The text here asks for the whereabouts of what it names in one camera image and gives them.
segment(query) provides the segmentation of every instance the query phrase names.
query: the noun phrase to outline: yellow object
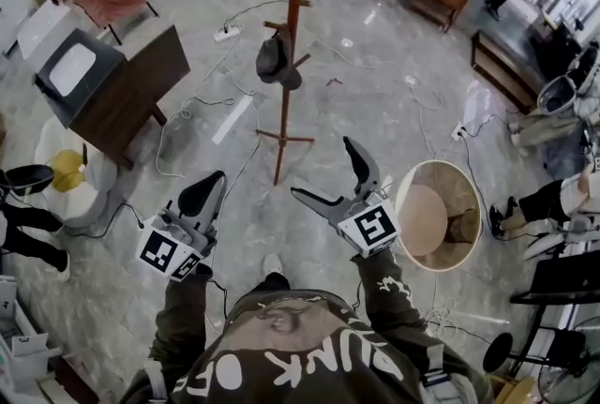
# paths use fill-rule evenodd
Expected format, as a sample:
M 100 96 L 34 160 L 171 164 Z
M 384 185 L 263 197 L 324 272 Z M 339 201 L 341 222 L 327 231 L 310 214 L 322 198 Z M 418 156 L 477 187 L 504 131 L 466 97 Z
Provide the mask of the yellow object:
M 51 161 L 54 171 L 52 187 L 58 192 L 69 192 L 84 180 L 80 167 L 83 165 L 83 155 L 72 149 L 60 151 Z
M 508 380 L 491 374 L 489 374 L 489 377 L 496 382 L 504 384 L 504 387 L 496 396 L 494 404 L 529 404 L 532 402 L 529 399 L 529 394 L 535 385 L 533 377 L 528 376 L 522 381 Z

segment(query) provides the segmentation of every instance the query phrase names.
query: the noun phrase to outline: wooden coat rack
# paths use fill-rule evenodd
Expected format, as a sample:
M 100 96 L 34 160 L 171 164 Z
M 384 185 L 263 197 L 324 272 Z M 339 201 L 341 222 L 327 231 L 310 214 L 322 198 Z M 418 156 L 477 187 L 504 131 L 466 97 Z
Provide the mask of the wooden coat rack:
M 296 47 L 296 34 L 298 30 L 298 14 L 300 11 L 300 7 L 310 7 L 310 2 L 306 0 L 290 0 L 288 5 L 288 27 L 290 28 L 290 36 L 292 38 L 292 52 L 291 57 L 293 59 L 293 54 Z M 272 29 L 280 29 L 282 24 L 277 24 L 275 22 L 265 22 L 264 25 L 266 27 L 270 27 Z M 299 67 L 301 64 L 306 62 L 310 57 L 310 54 L 305 54 L 296 62 L 293 63 L 294 67 Z M 256 129 L 257 134 L 261 134 L 263 136 L 277 139 L 279 143 L 279 152 L 277 154 L 277 166 L 275 169 L 275 179 L 273 184 L 276 186 L 279 182 L 279 175 L 281 171 L 281 160 L 283 159 L 283 149 L 285 148 L 288 142 L 314 142 L 315 140 L 312 138 L 296 138 L 288 136 L 288 113 L 290 111 L 290 94 L 291 91 L 282 87 L 283 89 L 283 99 L 281 100 L 281 127 L 279 129 L 279 134 L 275 134 L 273 132 L 266 132 L 260 129 Z

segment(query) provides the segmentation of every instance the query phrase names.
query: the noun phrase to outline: sink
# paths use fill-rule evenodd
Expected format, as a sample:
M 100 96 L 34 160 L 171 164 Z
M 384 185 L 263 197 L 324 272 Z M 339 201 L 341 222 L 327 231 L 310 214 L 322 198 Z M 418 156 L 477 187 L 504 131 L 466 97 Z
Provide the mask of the sink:
M 23 59 L 34 72 L 39 73 L 58 46 L 77 27 L 77 19 L 70 7 L 46 1 L 17 35 Z
M 50 81 L 61 96 L 68 96 L 96 62 L 96 55 L 80 43 L 73 45 L 50 71 Z

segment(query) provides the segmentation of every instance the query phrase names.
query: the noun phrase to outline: white chair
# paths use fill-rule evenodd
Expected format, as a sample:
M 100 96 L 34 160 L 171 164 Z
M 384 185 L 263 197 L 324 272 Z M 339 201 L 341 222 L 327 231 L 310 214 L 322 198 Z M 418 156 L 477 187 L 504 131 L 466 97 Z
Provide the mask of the white chair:
M 54 170 L 55 180 L 42 194 L 48 210 L 62 220 L 65 226 L 82 228 L 95 222 L 102 213 L 108 193 L 116 182 L 117 166 L 80 136 L 65 129 L 58 118 L 53 117 L 41 130 L 35 162 L 52 167 L 56 156 L 67 150 L 75 151 L 87 161 L 75 171 L 80 173 L 81 182 L 59 190 L 55 184 L 58 173 Z

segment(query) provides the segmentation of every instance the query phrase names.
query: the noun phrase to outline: fan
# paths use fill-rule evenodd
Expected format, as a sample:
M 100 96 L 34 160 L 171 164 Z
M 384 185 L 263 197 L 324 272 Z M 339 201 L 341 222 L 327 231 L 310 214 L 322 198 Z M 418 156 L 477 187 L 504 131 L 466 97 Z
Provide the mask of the fan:
M 569 404 L 600 385 L 600 316 L 581 322 L 573 331 L 585 337 L 582 353 L 565 366 L 543 366 L 538 387 L 549 404 Z

